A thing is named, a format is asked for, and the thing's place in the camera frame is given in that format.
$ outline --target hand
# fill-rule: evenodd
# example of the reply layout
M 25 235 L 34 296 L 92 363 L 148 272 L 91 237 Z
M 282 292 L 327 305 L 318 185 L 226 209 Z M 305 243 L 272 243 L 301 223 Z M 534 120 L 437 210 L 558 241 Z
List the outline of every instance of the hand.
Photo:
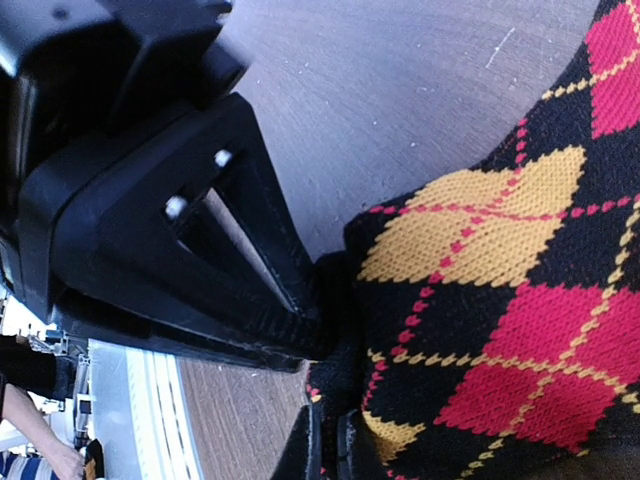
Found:
M 84 458 L 73 448 L 61 443 L 44 457 L 60 480 L 82 480 Z

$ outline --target argyle sock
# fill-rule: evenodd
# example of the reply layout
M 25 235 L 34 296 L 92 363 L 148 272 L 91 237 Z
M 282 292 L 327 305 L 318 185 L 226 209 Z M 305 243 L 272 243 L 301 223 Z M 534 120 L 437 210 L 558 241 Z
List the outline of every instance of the argyle sock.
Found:
M 513 479 L 640 444 L 639 17 L 603 0 L 486 160 L 347 226 L 364 327 L 311 368 L 307 478 Z M 335 382 L 354 348 L 357 404 Z

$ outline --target white stripe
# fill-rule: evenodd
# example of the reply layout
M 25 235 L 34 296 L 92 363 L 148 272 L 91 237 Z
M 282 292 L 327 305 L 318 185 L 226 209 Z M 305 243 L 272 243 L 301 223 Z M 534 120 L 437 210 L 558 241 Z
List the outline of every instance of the white stripe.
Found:
M 36 473 L 36 478 L 34 480 L 51 480 L 51 475 L 53 474 L 53 469 L 49 462 L 45 459 L 42 459 L 40 462 L 40 468 L 38 468 L 38 473 Z
M 27 465 L 27 459 L 24 457 L 18 457 L 13 461 L 11 465 L 11 470 L 9 470 L 9 475 L 7 476 L 7 480 L 20 480 L 22 477 L 22 472 L 24 471 L 24 467 Z
M 4 469 L 6 468 L 5 465 L 7 464 L 7 460 L 9 459 L 9 456 L 11 455 L 11 452 L 5 450 L 4 452 L 2 452 L 2 468 L 0 469 L 0 473 L 2 471 L 4 471 Z
M 151 411 L 145 354 L 141 350 L 127 349 L 127 371 L 129 374 L 129 405 L 133 420 L 140 478 L 161 480 L 163 466 L 155 433 L 155 419 Z
M 141 477 L 201 480 L 175 357 L 127 349 L 127 367 Z
M 178 361 L 176 357 L 167 355 L 167 378 L 172 386 L 173 402 L 175 405 L 176 421 L 180 429 L 182 443 L 184 445 L 184 461 L 189 468 L 192 480 L 200 480 L 204 478 L 200 470 L 200 462 L 197 460 L 195 442 L 192 435 L 191 423 L 187 416 L 185 407 L 184 389 L 182 388 L 182 380 L 178 371 Z

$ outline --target wooden floor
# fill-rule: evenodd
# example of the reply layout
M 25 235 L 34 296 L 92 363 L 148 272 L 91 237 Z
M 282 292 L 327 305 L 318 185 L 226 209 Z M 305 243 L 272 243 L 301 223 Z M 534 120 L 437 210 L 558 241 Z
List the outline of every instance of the wooden floor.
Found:
M 481 160 L 568 63 L 595 0 L 238 0 L 225 36 L 311 255 L 368 205 Z M 207 480 L 268 479 L 302 375 L 184 361 Z

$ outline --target argyle pattern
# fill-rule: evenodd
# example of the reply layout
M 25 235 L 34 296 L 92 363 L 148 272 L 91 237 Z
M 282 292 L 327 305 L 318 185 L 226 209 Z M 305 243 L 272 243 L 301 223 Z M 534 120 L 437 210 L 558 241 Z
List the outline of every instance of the argyle pattern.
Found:
M 347 226 L 360 409 L 389 478 L 512 479 L 640 444 L 639 56 L 640 0 L 602 1 L 485 161 Z M 307 386 L 327 432 L 330 368 Z

